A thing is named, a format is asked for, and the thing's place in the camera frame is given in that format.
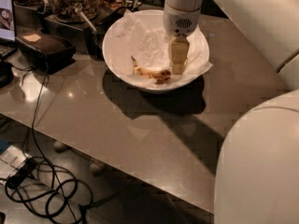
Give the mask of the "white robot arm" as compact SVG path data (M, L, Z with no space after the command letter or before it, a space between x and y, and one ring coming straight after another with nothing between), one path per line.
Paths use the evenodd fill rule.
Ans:
M282 87L227 133L218 157L214 224L299 224L299 0L214 0L260 58L235 64L235 83ZM202 0L165 0L164 27L190 35Z

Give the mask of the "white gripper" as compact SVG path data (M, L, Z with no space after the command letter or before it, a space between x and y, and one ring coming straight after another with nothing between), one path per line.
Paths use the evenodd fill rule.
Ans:
M197 27L201 6L175 7L164 4L165 39L170 42L170 63L173 75L182 75L186 69L190 43L187 39Z

